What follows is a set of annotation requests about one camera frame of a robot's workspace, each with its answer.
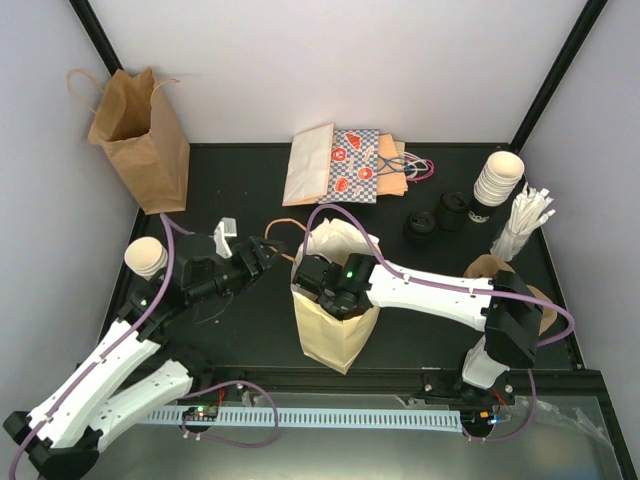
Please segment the cream paper bag with handles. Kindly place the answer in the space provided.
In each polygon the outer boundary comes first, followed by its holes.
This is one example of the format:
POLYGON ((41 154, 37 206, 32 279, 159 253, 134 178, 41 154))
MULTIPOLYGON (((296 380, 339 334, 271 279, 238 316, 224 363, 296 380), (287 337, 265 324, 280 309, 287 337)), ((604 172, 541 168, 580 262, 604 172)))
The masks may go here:
MULTIPOLYGON (((343 265, 349 254, 369 254, 371 249, 352 224, 325 219, 312 229, 308 247, 299 247, 295 255, 287 257, 293 270, 305 252, 343 265)), ((304 355, 341 374, 347 373, 374 330, 380 309, 372 307, 359 316, 340 321, 325 312, 314 296, 294 285, 290 291, 304 355)))

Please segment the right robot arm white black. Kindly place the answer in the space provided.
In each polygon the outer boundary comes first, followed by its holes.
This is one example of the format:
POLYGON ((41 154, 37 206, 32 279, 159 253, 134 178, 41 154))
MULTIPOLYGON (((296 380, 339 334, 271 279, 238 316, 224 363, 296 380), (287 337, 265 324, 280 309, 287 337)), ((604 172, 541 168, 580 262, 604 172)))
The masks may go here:
POLYGON ((373 307, 398 308, 449 319, 480 332, 457 376, 432 381, 430 396, 459 404, 488 400, 498 378, 530 369, 536 360, 543 309, 524 282, 502 271, 494 279, 430 274, 350 254, 342 264, 306 255, 292 284, 330 317, 343 321, 373 307))

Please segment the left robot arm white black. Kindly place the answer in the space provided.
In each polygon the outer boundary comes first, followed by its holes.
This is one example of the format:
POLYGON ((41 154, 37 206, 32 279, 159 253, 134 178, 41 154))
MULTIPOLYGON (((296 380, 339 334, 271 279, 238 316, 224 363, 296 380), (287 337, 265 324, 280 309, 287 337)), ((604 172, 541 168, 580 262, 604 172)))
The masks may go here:
POLYGON ((190 234, 172 250, 141 237, 125 263, 143 278, 101 343, 47 400, 3 423, 44 479, 80 479, 122 433, 156 408, 187 394, 207 397, 209 359, 172 339, 170 326, 203 302, 236 298, 283 253, 280 241, 252 236, 231 256, 213 238, 190 234))

